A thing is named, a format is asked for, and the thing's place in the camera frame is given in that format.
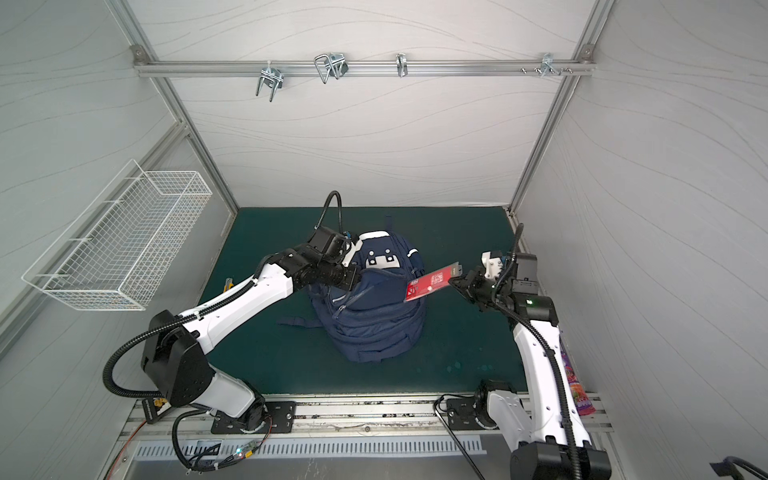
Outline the red box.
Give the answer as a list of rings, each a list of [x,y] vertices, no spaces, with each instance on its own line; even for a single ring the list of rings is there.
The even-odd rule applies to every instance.
[[[454,262],[451,265],[416,278],[410,281],[407,285],[405,302],[421,299],[436,291],[449,287],[450,281],[461,275],[461,264],[459,262]]]

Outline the navy blue student backpack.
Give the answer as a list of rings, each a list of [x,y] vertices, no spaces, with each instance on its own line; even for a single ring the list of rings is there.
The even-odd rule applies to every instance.
[[[283,317],[283,326],[325,330],[352,362],[381,362],[410,350],[421,337],[426,300],[406,299],[409,284],[425,274],[417,248],[393,229],[361,234],[352,263],[361,268],[359,283],[345,292],[320,284],[305,289],[313,309],[308,318]]]

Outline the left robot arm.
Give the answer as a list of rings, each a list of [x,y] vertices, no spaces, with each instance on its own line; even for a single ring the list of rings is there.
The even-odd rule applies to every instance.
[[[264,397],[245,381],[214,368],[207,356],[229,334],[269,306],[308,285],[350,291],[360,280],[354,255],[363,245],[342,227],[317,223],[309,239],[268,254],[255,273],[212,300],[174,315],[155,315],[147,331],[120,346],[107,360],[102,381],[123,398],[163,398],[173,407],[200,406],[236,420],[245,432],[257,430],[267,416]],[[140,366],[152,390],[117,384],[114,369],[134,347],[144,347]]]

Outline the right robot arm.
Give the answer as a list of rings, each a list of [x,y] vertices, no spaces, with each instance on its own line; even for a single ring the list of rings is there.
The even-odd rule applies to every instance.
[[[519,246],[485,252],[480,266],[450,281],[480,311],[509,325],[522,359],[529,402],[503,382],[484,381],[475,416],[501,432],[513,479],[608,479],[612,466],[584,427],[567,379],[554,302],[540,292],[537,258]]]

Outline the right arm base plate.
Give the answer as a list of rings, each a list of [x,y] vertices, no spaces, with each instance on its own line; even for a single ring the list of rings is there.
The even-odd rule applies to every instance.
[[[496,423],[468,398],[451,397],[444,401],[449,427],[454,431],[496,430]]]

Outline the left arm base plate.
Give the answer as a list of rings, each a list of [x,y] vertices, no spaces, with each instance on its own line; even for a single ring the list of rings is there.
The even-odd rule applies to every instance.
[[[218,411],[210,429],[212,434],[290,433],[293,428],[294,401],[257,401],[240,417]]]

